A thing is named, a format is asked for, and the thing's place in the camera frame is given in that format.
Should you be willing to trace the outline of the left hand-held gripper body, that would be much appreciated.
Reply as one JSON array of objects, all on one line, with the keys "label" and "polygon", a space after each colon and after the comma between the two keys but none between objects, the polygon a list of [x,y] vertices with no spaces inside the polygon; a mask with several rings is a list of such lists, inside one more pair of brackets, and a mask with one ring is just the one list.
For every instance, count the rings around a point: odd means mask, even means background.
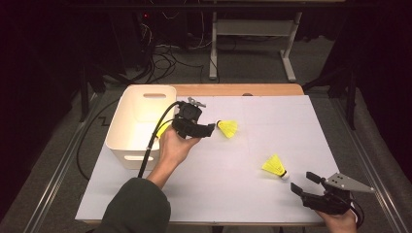
[{"label": "left hand-held gripper body", "polygon": [[198,124],[197,122],[202,114],[200,107],[203,107],[203,104],[189,97],[187,102],[180,101],[178,106],[179,112],[173,118],[172,127],[180,137],[191,137],[192,129]]}]

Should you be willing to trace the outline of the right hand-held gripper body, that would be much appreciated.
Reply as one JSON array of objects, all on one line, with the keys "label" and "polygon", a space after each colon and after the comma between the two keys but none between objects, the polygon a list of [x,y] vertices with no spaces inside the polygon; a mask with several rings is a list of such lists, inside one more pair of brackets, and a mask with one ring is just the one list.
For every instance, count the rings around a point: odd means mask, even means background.
[{"label": "right hand-held gripper body", "polygon": [[369,193],[375,191],[374,187],[358,182],[342,173],[335,173],[324,179],[325,182],[320,183],[325,189],[324,194],[304,192],[304,196],[300,198],[304,207],[328,215],[343,215],[352,207],[352,191]]}]

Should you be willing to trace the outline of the yellow shuttlecock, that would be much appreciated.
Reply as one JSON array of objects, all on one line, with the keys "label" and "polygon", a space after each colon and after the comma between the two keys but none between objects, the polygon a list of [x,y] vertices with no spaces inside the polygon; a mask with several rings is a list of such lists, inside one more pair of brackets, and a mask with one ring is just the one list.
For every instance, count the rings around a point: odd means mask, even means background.
[{"label": "yellow shuttlecock", "polygon": [[158,139],[161,138],[162,134],[165,132],[165,130],[169,127],[170,124],[171,124],[170,122],[164,122],[159,126],[159,128],[156,132],[156,137]]},{"label": "yellow shuttlecock", "polygon": [[238,123],[235,120],[219,120],[217,126],[228,139],[232,138],[238,129]]},{"label": "yellow shuttlecock", "polygon": [[271,155],[261,166],[263,171],[276,175],[282,180],[287,180],[290,175],[284,167],[280,157],[277,154]]}]

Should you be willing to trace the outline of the white plastic bin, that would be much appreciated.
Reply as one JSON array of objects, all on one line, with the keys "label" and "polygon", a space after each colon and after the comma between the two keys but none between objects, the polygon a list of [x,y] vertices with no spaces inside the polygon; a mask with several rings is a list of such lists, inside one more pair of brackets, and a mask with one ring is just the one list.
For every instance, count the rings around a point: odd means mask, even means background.
[{"label": "white plastic bin", "polygon": [[134,84],[123,92],[112,118],[105,144],[125,169],[139,170],[155,127],[174,116],[167,108],[177,100],[171,85]]}]

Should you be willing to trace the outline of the person's right hand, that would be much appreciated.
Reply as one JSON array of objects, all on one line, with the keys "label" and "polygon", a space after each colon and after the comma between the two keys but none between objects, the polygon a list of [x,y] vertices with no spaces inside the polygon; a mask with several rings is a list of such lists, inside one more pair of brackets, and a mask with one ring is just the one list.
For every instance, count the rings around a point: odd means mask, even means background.
[{"label": "person's right hand", "polygon": [[316,211],[325,222],[330,233],[357,233],[356,216],[352,211],[347,211],[343,215],[328,215]]}]

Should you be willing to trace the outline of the person's left hand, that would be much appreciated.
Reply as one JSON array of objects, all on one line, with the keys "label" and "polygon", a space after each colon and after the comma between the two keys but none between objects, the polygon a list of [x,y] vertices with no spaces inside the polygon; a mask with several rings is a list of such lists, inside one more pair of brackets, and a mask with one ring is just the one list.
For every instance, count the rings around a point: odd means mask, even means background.
[{"label": "person's left hand", "polygon": [[183,139],[172,126],[168,126],[160,137],[160,159],[157,165],[163,171],[176,169],[199,142],[200,138]]}]

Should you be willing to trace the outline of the dark metal stand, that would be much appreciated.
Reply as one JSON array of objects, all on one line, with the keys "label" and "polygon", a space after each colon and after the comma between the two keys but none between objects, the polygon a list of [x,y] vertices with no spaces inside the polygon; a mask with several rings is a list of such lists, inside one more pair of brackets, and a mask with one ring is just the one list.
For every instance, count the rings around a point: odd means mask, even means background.
[{"label": "dark metal stand", "polygon": [[330,98],[340,98],[346,96],[345,118],[352,130],[355,126],[356,88],[357,78],[352,65],[342,65],[331,71],[321,74],[315,80],[302,86],[304,91],[315,86],[328,85],[327,95]]},{"label": "dark metal stand", "polygon": [[103,69],[95,62],[84,64],[80,71],[80,93],[82,105],[80,122],[84,122],[86,120],[89,112],[89,87],[91,87],[95,93],[104,93],[106,91],[106,85],[103,81]]}]

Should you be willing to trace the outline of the black equipment tower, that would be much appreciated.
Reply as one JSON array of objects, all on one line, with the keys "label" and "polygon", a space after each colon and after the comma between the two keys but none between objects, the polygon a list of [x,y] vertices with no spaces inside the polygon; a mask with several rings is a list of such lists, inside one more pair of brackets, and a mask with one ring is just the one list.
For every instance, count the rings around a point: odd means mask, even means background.
[{"label": "black equipment tower", "polygon": [[143,68],[149,65],[152,48],[143,42],[142,28],[137,13],[110,14],[112,28],[125,68]]}]

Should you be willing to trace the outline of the metal floor rail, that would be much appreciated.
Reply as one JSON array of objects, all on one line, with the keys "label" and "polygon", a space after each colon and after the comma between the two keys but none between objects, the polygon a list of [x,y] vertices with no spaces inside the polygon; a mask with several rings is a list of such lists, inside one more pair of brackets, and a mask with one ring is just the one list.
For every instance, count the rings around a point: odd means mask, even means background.
[{"label": "metal floor rail", "polygon": [[102,94],[93,93],[86,103],[89,105],[89,110],[82,122],[77,124],[77,128],[70,139],[65,152],[63,153],[58,165],[56,166],[50,181],[36,206],[31,218],[27,222],[23,233],[38,233],[52,202],[61,187],[61,184],[67,174],[67,171],[75,157],[75,150],[80,147],[81,138],[86,134],[86,127],[91,121],[91,116],[96,112],[96,109],[102,99]]},{"label": "metal floor rail", "polygon": [[411,233],[407,220],[402,216],[402,193],[397,193],[409,181],[403,176],[393,160],[379,133],[374,126],[369,126],[370,117],[366,116],[366,125],[359,124],[353,130],[346,119],[344,106],[339,99],[330,99],[331,106],[344,128],[344,135],[352,147],[355,168],[345,162],[342,171],[367,181],[375,189],[374,194],[359,194],[358,201],[366,213],[362,232],[371,233]]}]

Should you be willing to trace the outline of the white metal desk frame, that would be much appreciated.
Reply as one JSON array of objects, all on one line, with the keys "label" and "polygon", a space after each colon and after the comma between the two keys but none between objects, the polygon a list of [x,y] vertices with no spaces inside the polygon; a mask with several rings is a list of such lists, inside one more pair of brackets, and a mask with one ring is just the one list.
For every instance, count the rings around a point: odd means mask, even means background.
[{"label": "white metal desk frame", "polygon": [[218,19],[217,14],[213,13],[209,79],[218,78],[217,39],[219,36],[267,36],[288,38],[286,48],[280,50],[279,54],[289,82],[295,83],[296,76],[290,61],[290,53],[301,17],[302,12],[296,13],[294,19],[284,20]]}]

